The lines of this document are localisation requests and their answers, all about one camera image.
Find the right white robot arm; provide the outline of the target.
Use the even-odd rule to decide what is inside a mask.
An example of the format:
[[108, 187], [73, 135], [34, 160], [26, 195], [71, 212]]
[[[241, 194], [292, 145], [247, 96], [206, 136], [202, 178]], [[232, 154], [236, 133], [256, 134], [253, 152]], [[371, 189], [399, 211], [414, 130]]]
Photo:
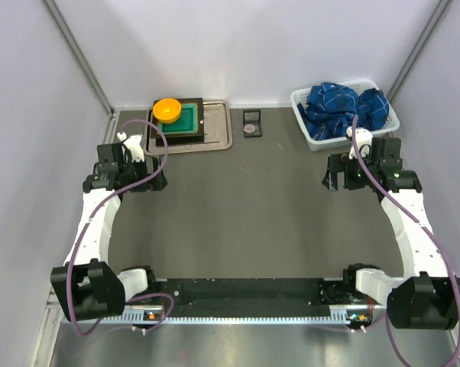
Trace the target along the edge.
[[348, 267], [348, 285], [356, 293], [384, 305], [397, 329], [451, 330], [458, 310], [445, 262], [435, 243], [423, 200], [423, 188], [415, 171], [403, 169], [399, 138], [373, 138], [354, 151], [331, 154], [322, 183], [331, 191], [339, 187], [370, 187], [390, 220], [403, 263], [403, 276], [388, 276], [374, 265]]

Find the blue plaid shirt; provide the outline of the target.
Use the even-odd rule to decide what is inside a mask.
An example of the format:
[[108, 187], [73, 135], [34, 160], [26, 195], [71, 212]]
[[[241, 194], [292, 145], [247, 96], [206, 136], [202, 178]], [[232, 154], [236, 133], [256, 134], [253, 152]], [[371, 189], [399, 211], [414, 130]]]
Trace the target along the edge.
[[315, 141], [344, 137], [357, 118], [357, 126], [370, 132], [382, 129], [390, 112], [384, 93], [375, 88], [359, 94], [337, 83], [311, 87], [304, 102], [297, 104], [306, 130]]

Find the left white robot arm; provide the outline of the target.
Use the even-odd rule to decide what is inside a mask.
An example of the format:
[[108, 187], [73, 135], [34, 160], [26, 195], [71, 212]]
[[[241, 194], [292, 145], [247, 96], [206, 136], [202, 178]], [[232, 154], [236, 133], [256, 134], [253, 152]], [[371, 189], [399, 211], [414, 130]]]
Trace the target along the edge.
[[153, 158], [149, 173], [141, 136], [99, 145], [98, 160], [83, 182], [81, 222], [65, 262], [50, 273], [50, 283], [65, 317], [97, 320], [117, 317], [132, 298], [155, 288], [148, 265], [115, 273], [109, 266], [112, 226], [125, 193], [162, 190], [167, 181], [161, 159]]

